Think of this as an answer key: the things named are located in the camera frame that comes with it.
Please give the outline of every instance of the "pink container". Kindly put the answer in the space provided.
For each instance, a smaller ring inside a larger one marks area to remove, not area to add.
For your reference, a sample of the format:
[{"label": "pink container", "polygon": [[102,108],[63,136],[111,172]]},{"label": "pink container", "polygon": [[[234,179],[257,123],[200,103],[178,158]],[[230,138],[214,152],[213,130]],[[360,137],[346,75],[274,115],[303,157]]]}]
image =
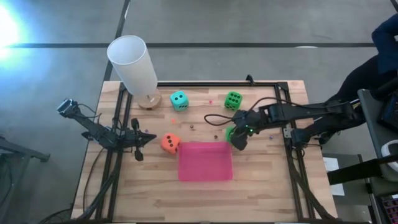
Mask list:
[{"label": "pink container", "polygon": [[228,142],[182,142],[178,149],[180,181],[231,180],[232,152]]}]

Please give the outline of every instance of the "gray floor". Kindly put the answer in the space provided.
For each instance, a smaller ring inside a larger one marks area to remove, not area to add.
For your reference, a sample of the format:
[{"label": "gray floor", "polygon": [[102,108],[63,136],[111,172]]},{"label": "gray floor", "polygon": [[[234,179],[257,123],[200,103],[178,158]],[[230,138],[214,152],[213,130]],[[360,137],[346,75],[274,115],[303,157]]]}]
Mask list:
[{"label": "gray floor", "polygon": [[[17,42],[108,43],[114,39],[123,3],[0,0],[0,7],[19,25]],[[393,13],[389,0],[132,0],[123,35],[167,43],[366,43]],[[319,102],[377,51],[337,47],[149,53],[159,80],[242,80],[247,74],[257,80],[304,80],[310,101]],[[37,223],[73,203],[87,141],[80,136],[81,126],[55,110],[64,98],[95,108],[106,64],[106,49],[0,49],[0,133],[51,153],[48,163],[30,163],[7,223]],[[111,80],[117,79],[112,73]],[[374,157],[366,126],[342,132],[324,151]],[[347,220],[369,219],[363,207],[338,205],[338,211]]]}]

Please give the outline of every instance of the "wooden table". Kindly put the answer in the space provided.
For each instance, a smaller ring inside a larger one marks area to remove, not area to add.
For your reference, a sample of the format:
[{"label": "wooden table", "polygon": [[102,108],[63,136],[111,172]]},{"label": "wooden table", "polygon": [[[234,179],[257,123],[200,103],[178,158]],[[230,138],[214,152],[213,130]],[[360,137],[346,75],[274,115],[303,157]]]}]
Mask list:
[{"label": "wooden table", "polygon": [[[308,103],[304,82],[287,82],[292,101]],[[186,111],[175,112],[170,103],[170,95],[178,89],[183,90],[189,98],[190,106]],[[98,113],[102,113],[100,123],[103,125],[111,125],[118,90],[119,82],[104,82],[98,104]],[[137,162],[133,154],[124,155],[115,222],[297,221],[280,128],[268,129],[249,138],[248,146],[243,151],[233,150],[234,178],[227,182],[179,182],[178,158],[160,149],[160,139],[166,132],[175,133],[183,141],[224,141],[225,128],[232,124],[210,126],[205,123],[203,116],[208,113],[232,116],[233,112],[223,106],[225,96],[231,90],[243,95],[241,108],[246,110],[259,98],[275,96],[273,88],[161,87],[159,90],[163,102],[156,110],[146,111],[136,103],[132,104],[131,118],[137,118],[141,129],[148,129],[157,138],[143,149],[143,162]],[[264,100],[259,106],[269,103],[275,101]],[[300,120],[297,126],[303,128],[311,122],[312,119]],[[83,189],[90,167],[100,150],[101,146],[97,143],[89,143],[72,217],[82,213]],[[86,206],[100,189],[105,154],[100,155],[91,176]],[[337,217],[319,147],[306,148],[304,160],[312,192],[328,212]],[[305,210],[303,194],[300,198]],[[108,211],[107,206],[105,201],[105,211]]]}]

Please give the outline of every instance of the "white lamp shade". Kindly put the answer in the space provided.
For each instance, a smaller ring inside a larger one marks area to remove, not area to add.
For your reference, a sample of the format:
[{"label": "white lamp shade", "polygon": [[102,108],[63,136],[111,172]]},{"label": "white lamp shade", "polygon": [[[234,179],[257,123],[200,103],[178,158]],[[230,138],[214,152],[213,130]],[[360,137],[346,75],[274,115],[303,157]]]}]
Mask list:
[{"label": "white lamp shade", "polygon": [[145,42],[135,35],[112,41],[108,58],[129,93],[136,96],[155,93],[157,77]]}]

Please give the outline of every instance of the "orange dice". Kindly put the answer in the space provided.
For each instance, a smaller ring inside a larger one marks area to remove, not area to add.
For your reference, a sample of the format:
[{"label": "orange dice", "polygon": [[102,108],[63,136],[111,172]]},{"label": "orange dice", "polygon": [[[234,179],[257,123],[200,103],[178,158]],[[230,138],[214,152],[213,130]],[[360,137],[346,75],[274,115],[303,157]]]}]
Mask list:
[{"label": "orange dice", "polygon": [[177,146],[180,145],[181,139],[172,133],[166,133],[162,141],[160,142],[160,146],[163,150],[175,154],[177,152]]}]

